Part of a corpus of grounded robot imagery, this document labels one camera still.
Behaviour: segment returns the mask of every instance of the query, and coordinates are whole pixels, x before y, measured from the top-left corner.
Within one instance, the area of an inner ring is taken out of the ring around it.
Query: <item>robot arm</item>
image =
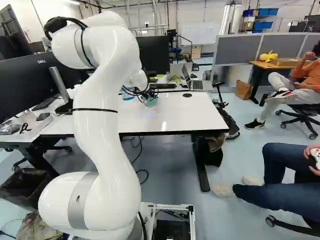
[[[98,174],[56,177],[40,196],[39,213],[54,229],[85,239],[141,238],[140,182],[117,128],[118,93],[124,83],[131,80],[140,90],[148,85],[139,47],[116,13],[105,11],[83,22],[87,27],[60,22],[64,27],[57,30],[53,19],[49,25],[55,26],[52,51],[61,63],[74,69],[97,67],[75,94],[73,122],[75,140]]]

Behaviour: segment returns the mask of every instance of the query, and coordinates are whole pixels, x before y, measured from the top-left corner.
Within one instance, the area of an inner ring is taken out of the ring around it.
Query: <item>blue jeans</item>
[[[320,223],[320,176],[310,171],[304,155],[306,146],[267,143],[263,146],[264,186],[235,184],[235,195],[264,209],[284,210]],[[286,168],[295,170],[292,184],[281,183]]]

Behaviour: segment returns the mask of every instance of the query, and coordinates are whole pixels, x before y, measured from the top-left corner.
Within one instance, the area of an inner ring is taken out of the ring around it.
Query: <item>hand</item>
[[[306,84],[306,83],[300,83],[300,82],[294,82],[294,87],[296,89],[308,89],[309,88],[309,85]]]
[[[303,57],[302,57],[302,59],[301,59],[301,62],[305,62],[307,59],[310,59],[310,58],[314,58],[316,55],[315,55],[315,53],[313,52],[313,51],[307,51],[304,55],[303,55]]]
[[[306,149],[303,151],[303,156],[306,159],[309,159],[311,149],[320,149],[320,144],[314,144],[306,147]]]
[[[314,169],[312,166],[309,166],[309,169],[311,170],[311,172],[313,172],[315,175],[320,176],[320,171]]]

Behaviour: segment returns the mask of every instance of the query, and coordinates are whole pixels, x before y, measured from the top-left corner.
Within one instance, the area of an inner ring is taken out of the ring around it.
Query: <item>blue storage bin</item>
[[[266,15],[269,15],[269,8],[260,8],[259,16],[266,16]]]
[[[269,8],[269,15],[276,16],[279,8]]]
[[[255,21],[253,24],[254,29],[263,29],[264,28],[264,22],[263,21]]]
[[[243,11],[242,17],[249,17],[254,15],[254,9],[247,9]]]
[[[265,21],[265,22],[263,22],[263,29],[270,29],[270,28],[272,28],[272,23],[273,23],[273,21]]]

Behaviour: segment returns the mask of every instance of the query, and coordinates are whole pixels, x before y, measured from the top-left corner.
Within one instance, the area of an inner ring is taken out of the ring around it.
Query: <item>brown paper bag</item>
[[[247,100],[251,96],[252,85],[241,80],[236,81],[235,95],[243,100]]]

